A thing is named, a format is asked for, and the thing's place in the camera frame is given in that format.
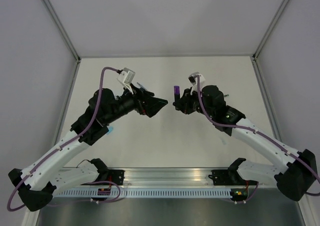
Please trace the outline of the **light blue pen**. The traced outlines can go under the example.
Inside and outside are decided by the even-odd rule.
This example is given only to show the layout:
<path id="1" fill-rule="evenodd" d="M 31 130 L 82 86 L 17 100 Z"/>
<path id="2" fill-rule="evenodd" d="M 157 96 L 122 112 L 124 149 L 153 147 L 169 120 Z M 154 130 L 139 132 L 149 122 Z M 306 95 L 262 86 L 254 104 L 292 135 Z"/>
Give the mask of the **light blue pen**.
<path id="1" fill-rule="evenodd" d="M 109 128 L 108 128 L 108 132 L 107 132 L 107 134 L 110 134 L 112 131 L 113 131 L 113 127 L 112 126 L 110 126 Z"/>

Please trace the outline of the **black purple highlighter pen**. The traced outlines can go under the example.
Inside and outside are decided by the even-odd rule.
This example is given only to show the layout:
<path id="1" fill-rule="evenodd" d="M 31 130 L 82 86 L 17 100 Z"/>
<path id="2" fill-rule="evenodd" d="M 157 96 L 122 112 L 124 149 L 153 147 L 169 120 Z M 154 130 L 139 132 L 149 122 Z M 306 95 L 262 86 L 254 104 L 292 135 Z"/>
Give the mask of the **black purple highlighter pen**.
<path id="1" fill-rule="evenodd" d="M 180 87 L 179 86 L 174 86 L 173 91 L 174 91 L 174 102 L 173 102 L 173 105 L 175 106 L 176 110 L 179 110 L 178 101 L 180 99 Z"/>

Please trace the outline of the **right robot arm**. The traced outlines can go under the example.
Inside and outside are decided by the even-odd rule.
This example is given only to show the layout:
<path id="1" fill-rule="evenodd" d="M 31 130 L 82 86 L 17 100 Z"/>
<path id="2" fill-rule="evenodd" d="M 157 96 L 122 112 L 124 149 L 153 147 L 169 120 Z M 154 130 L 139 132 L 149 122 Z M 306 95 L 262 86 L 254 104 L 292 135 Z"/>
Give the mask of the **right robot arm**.
<path id="1" fill-rule="evenodd" d="M 187 88 L 183 93 L 175 86 L 173 91 L 176 110 L 186 115 L 203 114 L 217 130 L 244 142 L 271 162 L 266 165 L 238 158 L 228 168 L 231 183 L 247 180 L 276 186 L 293 201 L 309 194 L 309 188 L 319 179 L 316 157 L 311 151 L 299 151 L 266 135 L 242 112 L 228 106 L 217 86 L 205 86 L 200 91 Z"/>

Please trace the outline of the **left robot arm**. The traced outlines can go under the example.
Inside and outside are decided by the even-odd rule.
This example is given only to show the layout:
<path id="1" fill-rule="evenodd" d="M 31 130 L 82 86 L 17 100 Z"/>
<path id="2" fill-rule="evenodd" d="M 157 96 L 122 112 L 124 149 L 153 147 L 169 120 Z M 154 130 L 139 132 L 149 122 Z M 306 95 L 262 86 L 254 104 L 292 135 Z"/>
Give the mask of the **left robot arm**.
<path id="1" fill-rule="evenodd" d="M 114 121 L 137 111 L 140 115 L 155 116 L 168 101 L 155 97 L 144 88 L 125 89 L 121 96 L 112 90 L 100 88 L 88 101 L 84 114 L 71 125 L 70 131 L 45 155 L 24 169 L 12 169 L 8 176 L 23 202 L 30 211 L 42 209 L 59 193 L 81 184 L 105 184 L 110 170 L 99 158 L 85 166 L 61 172 L 71 159 L 93 146 L 104 137 Z"/>

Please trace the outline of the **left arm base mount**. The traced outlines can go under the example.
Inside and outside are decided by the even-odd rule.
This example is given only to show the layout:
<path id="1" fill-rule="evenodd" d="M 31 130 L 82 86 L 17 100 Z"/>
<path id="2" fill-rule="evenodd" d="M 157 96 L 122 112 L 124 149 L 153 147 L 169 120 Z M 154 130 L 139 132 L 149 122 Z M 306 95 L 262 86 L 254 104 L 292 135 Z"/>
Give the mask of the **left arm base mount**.
<path id="1" fill-rule="evenodd" d="M 107 167 L 107 165 L 99 158 L 95 158 L 92 160 L 85 159 L 84 161 L 89 162 L 94 165 L 98 172 L 98 177 L 95 182 L 99 182 L 98 185 L 109 185 L 110 183 L 102 183 L 102 181 L 111 181 L 117 185 L 123 185 L 123 181 L 125 178 L 125 171 L 122 169 L 111 169 Z"/>

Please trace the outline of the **aluminium mounting rail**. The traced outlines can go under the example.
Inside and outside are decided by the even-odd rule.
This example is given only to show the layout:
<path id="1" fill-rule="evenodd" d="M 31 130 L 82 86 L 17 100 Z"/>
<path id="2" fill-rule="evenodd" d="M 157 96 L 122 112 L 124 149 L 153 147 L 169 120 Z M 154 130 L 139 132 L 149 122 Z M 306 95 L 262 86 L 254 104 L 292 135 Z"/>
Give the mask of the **aluminium mounting rail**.
<path id="1" fill-rule="evenodd" d="M 215 186 L 208 175 L 225 167 L 127 167 L 111 168 L 125 171 L 124 187 L 210 187 Z"/>

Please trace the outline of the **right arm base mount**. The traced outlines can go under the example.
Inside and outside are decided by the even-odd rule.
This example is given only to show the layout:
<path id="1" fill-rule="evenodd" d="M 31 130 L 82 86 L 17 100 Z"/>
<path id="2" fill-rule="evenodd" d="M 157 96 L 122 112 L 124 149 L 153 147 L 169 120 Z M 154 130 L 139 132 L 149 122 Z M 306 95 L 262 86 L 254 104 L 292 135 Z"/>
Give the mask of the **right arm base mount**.
<path id="1" fill-rule="evenodd" d="M 208 175 L 215 186 L 251 186 L 257 185 L 257 181 L 244 180 L 237 170 L 241 163 L 246 162 L 245 158 L 238 158 L 227 169 L 214 169 Z"/>

